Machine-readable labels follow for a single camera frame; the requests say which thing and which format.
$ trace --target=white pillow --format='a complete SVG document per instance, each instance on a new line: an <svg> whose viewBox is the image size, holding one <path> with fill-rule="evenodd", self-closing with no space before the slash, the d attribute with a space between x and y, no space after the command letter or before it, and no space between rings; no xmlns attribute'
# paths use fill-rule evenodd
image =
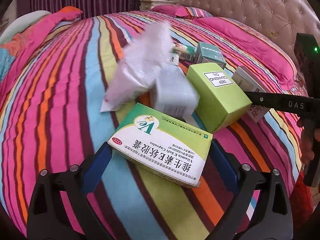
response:
<svg viewBox="0 0 320 240"><path fill-rule="evenodd" d="M17 33L22 33L29 26L37 23L44 16L51 14L48 11L35 11L25 14L14 20L0 36L0 45L11 41L12 37Z"/></svg>

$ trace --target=striped bedsheet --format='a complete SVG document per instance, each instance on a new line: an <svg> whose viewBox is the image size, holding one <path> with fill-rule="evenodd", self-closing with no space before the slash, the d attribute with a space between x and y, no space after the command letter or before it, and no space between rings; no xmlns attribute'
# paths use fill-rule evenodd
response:
<svg viewBox="0 0 320 240"><path fill-rule="evenodd" d="M18 73L0 106L0 200L15 225L26 234L28 204L38 173L65 171L80 164L108 140L135 102L121 110L100 113L122 48L144 26L168 20L175 41L196 46L217 45L232 75L245 65L273 92L284 91L259 60L189 20L152 11L117 13L61 22ZM190 63L181 61L186 73ZM137 99L150 105L148 94ZM204 128L194 115L194 122ZM279 169L288 193L301 168L297 116L271 109L259 123L247 115L214 134L241 163L269 172ZM88 195L102 223L121 240L205 239L227 209L233 195L223 185L208 158L199 188L183 188L113 155L94 193ZM82 232L64 192L61 193L75 230ZM239 230L248 225L255 194Z"/></svg>

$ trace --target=blue gripper pad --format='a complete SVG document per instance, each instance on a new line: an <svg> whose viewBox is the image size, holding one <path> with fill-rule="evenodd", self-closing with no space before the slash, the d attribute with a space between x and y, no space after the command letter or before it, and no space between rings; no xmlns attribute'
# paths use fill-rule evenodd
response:
<svg viewBox="0 0 320 240"><path fill-rule="evenodd" d="M104 142L96 154L90 156L88 160L83 162L85 167L84 173L82 174L81 191L85 195L90 192L94 192L111 158L112 148L107 144L107 142Z"/></svg>
<svg viewBox="0 0 320 240"><path fill-rule="evenodd" d="M239 192L239 172L236 172L235 169L240 167L240 163L236 157L231 153L225 152L216 139L211 142L209 156L227 190L231 191L233 195L237 195Z"/></svg>

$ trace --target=red otc oval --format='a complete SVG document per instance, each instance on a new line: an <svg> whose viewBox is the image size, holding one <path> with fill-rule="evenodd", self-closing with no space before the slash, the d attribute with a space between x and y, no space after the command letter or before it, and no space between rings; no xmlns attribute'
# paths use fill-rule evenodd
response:
<svg viewBox="0 0 320 240"><path fill-rule="evenodd" d="M121 145L122 144L122 141L120 139L118 139L117 137L113 137L112 138L112 141L115 142L116 144L118 145Z"/></svg>

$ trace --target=finger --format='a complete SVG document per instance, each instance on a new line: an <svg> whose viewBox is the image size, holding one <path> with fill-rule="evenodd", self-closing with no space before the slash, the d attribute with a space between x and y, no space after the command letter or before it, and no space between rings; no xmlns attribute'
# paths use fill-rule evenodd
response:
<svg viewBox="0 0 320 240"><path fill-rule="evenodd" d="M297 126L302 128L303 127L303 121L302 121L302 118L300 118L298 121L297 121Z"/></svg>
<svg viewBox="0 0 320 240"><path fill-rule="evenodd" d="M305 129L302 130L300 138L301 138L300 139L301 152L304 153L308 150L311 150L312 149L312 142L311 142L311 139L308 137L308 133L306 132Z"/></svg>
<svg viewBox="0 0 320 240"><path fill-rule="evenodd" d="M301 156L301 161L307 165L310 163L310 161L313 160L313 158L315 157L315 154L313 153L312 150L309 151L305 151L303 152L302 156Z"/></svg>
<svg viewBox="0 0 320 240"><path fill-rule="evenodd" d="M315 139L320 142L320 128L315 130Z"/></svg>

